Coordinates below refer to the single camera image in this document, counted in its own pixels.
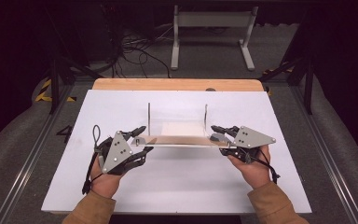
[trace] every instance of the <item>gray floor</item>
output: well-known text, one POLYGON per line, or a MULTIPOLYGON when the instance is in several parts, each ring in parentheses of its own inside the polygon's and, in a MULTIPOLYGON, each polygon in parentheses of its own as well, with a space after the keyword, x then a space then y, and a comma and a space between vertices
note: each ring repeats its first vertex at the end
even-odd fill
MULTIPOLYGON (((181 31, 179 69, 172 71, 172 77, 194 78, 258 78, 261 73, 275 68, 287 49, 296 31, 296 26, 255 27, 249 49, 255 63, 255 71, 246 70, 238 46, 243 30, 228 29, 221 35, 211 34, 204 29, 181 31)), ((167 65, 171 64, 172 41, 164 40, 147 50, 167 65)), ((128 59, 137 61, 139 54, 128 54, 128 59)), ((127 77, 142 77, 139 65, 120 60, 122 73, 127 77)), ((165 67, 151 58, 144 65, 149 77, 166 77, 165 67)), ((104 73, 111 77, 112 71, 104 73)), ((7 214, 7 223, 59 223, 64 215, 52 215, 40 211, 48 191, 48 183, 54 176, 65 149, 64 137, 56 133, 67 125, 74 125, 78 111, 92 81, 79 77, 69 95, 77 97, 76 102, 65 102, 48 133, 45 144, 37 155, 37 164, 26 180, 25 188, 14 200, 13 210, 7 214)), ((34 96, 43 81, 35 87, 34 96)), ((315 80, 312 95, 313 115, 306 116, 297 102, 294 91, 280 80, 266 83, 271 88, 270 100, 280 122, 282 132, 295 161, 298 173, 303 177, 303 186, 310 201, 312 214, 305 217, 310 223, 351 223, 332 175, 326 170, 320 155, 319 143, 307 122, 313 119, 329 148, 338 170, 345 179, 351 196, 358 206, 358 147, 341 122, 334 109, 324 98, 323 91, 315 80)), ((18 172, 38 140, 38 135, 48 118, 50 103, 35 102, 23 114, 14 119, 0 133, 0 207, 4 203, 18 172)), ((241 216, 242 223, 256 223, 255 215, 241 216)))

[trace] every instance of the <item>wooden edge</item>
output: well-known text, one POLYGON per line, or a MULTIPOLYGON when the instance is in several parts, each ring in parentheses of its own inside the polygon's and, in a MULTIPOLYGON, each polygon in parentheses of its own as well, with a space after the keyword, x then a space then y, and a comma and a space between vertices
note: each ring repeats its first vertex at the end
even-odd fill
POLYGON ((200 146, 200 147, 226 147, 227 143, 212 141, 201 136, 174 136, 174 135, 139 135, 140 145, 146 146, 200 146))
POLYGON ((264 91, 256 79, 98 78, 93 90, 111 91, 264 91))
POLYGON ((71 212, 50 211, 52 215, 69 215, 71 212))

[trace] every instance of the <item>sleeve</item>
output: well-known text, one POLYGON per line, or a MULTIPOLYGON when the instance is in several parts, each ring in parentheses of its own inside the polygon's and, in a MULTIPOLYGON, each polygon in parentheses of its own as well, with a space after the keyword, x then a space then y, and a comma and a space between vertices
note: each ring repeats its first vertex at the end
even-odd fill
POLYGON ((115 209, 116 201, 90 191, 62 222, 62 224, 106 224, 115 209))
POLYGON ((273 182, 248 193, 260 223, 308 223, 295 212, 287 195, 273 182))

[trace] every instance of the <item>black cable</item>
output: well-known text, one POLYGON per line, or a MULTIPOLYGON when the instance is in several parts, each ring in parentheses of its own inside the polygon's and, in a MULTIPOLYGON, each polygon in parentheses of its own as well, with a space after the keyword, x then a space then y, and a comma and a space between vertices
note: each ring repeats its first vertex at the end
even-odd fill
POLYGON ((124 74, 123 74, 123 68, 121 67, 121 64, 120 64, 120 61, 119 61, 119 60, 117 60, 117 64, 118 64, 118 66, 120 67, 120 74, 121 74, 124 78, 127 78, 127 77, 124 76, 124 74))
MULTIPOLYGON (((89 68, 89 70, 91 70, 91 71, 93 71, 93 72, 95 72, 95 73, 102 73, 102 72, 108 70, 108 69, 110 68, 110 66, 112 66, 112 64, 114 64, 114 62, 111 62, 111 63, 109 63, 109 64, 107 64, 107 65, 105 65, 105 66, 102 66, 102 67, 96 68, 96 69, 90 69, 90 68, 89 68)), ((74 73, 75 75, 84 74, 83 72, 77 72, 77 71, 73 71, 73 73, 74 73)))
POLYGON ((130 45, 130 44, 132 44, 131 42, 137 42, 136 45, 135 45, 135 48, 145 50, 145 49, 148 49, 150 46, 158 43, 159 41, 164 41, 165 38, 163 36, 169 35, 172 32, 172 30, 173 30, 173 26, 170 27, 165 32, 163 32, 161 36, 157 37, 156 39, 154 39, 152 41, 150 41, 150 40, 148 40, 146 38, 133 39, 132 41, 128 41, 126 43, 123 43, 123 46, 130 45), (145 42, 145 43, 141 47, 139 47, 139 44, 142 43, 142 42, 145 42))
POLYGON ((84 185, 83 185, 83 189, 82 189, 83 194, 89 193, 91 190, 91 181, 89 180, 89 177, 91 174, 92 165, 94 164, 94 161, 97 158, 97 156, 98 156, 97 152, 94 152, 94 154, 92 154, 91 162, 89 163, 89 169, 86 174, 86 181, 84 181, 84 185))
POLYGON ((115 73, 116 73, 117 77, 121 77, 120 74, 119 74, 118 71, 117 71, 117 68, 116 68, 116 64, 117 64, 117 63, 114 64, 115 73))
POLYGON ((112 64, 112 78, 115 77, 115 72, 116 72, 116 64, 112 64))
POLYGON ((98 140, 100 140, 100 137, 101 137, 100 126, 94 125, 94 127, 92 128, 92 137, 94 138, 94 149, 97 149, 98 140), (97 138, 95 138, 95 128, 98 128, 98 137, 97 138))
POLYGON ((261 160, 258 159, 258 158, 255 158, 255 157, 251 157, 251 159, 252 159, 253 161, 257 161, 257 162, 259 162, 259 163, 261 163, 261 164, 267 166, 267 167, 269 168, 269 170, 271 171, 272 181, 273 181, 275 184, 277 184, 278 178, 281 177, 281 176, 278 175, 278 174, 275 172, 275 169, 272 168, 272 166, 269 165, 269 161, 264 162, 264 161, 261 161, 261 160))
POLYGON ((103 175, 103 173, 100 173, 99 175, 97 175, 96 177, 94 177, 92 180, 91 180, 91 183, 92 181, 96 180, 98 177, 100 177, 101 175, 103 175))
POLYGON ((139 55, 139 57, 138 57, 139 64, 141 65, 142 72, 144 73, 144 76, 145 76, 146 78, 148 78, 148 76, 146 75, 146 72, 145 72, 145 70, 144 70, 144 66, 143 66, 142 63, 141 63, 141 57, 142 57, 142 55, 146 55, 146 59, 145 59, 145 62, 144 62, 144 63, 147 62, 147 54, 141 53, 141 54, 139 55))
POLYGON ((147 53, 147 52, 144 51, 143 49, 136 49, 136 48, 132 48, 132 47, 129 47, 129 48, 130 48, 130 49, 133 49, 133 50, 141 51, 142 53, 146 54, 147 56, 150 56, 151 58, 153 58, 153 59, 159 61, 160 63, 162 63, 162 64, 165 66, 165 68, 167 69, 167 76, 168 76, 168 78, 171 78, 170 68, 168 68, 168 66, 167 66, 167 64, 165 64, 165 62, 163 62, 162 60, 160 60, 160 59, 154 57, 153 55, 151 55, 151 54, 149 54, 149 53, 147 53))
POLYGON ((267 159, 266 154, 264 154, 264 152, 260 149, 260 147, 257 148, 257 151, 259 151, 263 155, 264 159, 269 164, 269 160, 267 159))
POLYGON ((127 58, 123 58, 125 61, 127 61, 128 63, 133 63, 133 64, 137 64, 137 65, 140 65, 140 63, 135 63, 135 62, 132 62, 132 61, 130 61, 130 60, 128 60, 127 58))

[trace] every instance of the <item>right hand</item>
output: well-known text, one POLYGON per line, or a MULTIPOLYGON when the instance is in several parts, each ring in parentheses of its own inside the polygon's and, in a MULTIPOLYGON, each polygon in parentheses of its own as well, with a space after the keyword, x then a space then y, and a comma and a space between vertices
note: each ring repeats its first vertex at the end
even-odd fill
MULTIPOLYGON (((262 146, 260 150, 266 155, 268 161, 270 161, 269 146, 262 146)), ((267 166, 257 161, 246 164, 233 156, 228 156, 228 159, 241 171, 243 178, 253 189, 260 188, 271 181, 269 178, 269 168, 267 166)), ((266 161, 261 153, 259 153, 258 159, 266 161)))
MULTIPOLYGON (((97 157, 95 158, 95 161, 92 164, 90 178, 94 179, 96 176, 100 175, 101 173, 102 171, 97 157)), ((91 189, 95 193, 105 198, 112 198, 113 195, 118 190, 121 177, 123 177, 123 175, 102 174, 101 176, 97 177, 94 181, 92 181, 91 189)))

